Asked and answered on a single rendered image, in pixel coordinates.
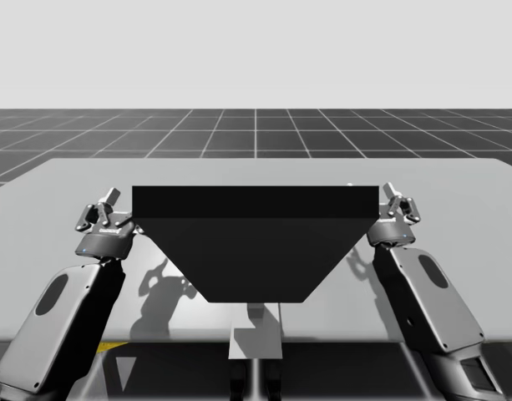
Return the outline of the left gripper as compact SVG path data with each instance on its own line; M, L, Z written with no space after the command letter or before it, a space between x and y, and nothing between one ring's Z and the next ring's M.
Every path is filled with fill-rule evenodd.
M120 191L110 188L94 204L88 204L76 223L75 230L83 232L75 253L97 259L124 260L133 245L134 221L130 212L114 211Z

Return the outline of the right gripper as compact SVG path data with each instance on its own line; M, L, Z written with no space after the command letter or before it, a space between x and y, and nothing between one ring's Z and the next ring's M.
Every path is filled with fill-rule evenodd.
M387 215L391 217L380 216L368 230L369 245L372 247L381 245L400 247L413 244L415 235L410 225L421 221L414 199L404 196L395 189L391 182L383 185L383 191L388 198Z

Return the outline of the black screen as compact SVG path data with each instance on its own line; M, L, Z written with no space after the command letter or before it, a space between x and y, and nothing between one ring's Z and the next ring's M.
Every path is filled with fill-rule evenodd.
M134 186L135 222L208 302L304 302L378 218L375 185Z

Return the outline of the grey stand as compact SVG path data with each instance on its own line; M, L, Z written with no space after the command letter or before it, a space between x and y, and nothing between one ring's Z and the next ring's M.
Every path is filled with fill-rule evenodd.
M233 307L230 360L282 359L279 303L239 303Z

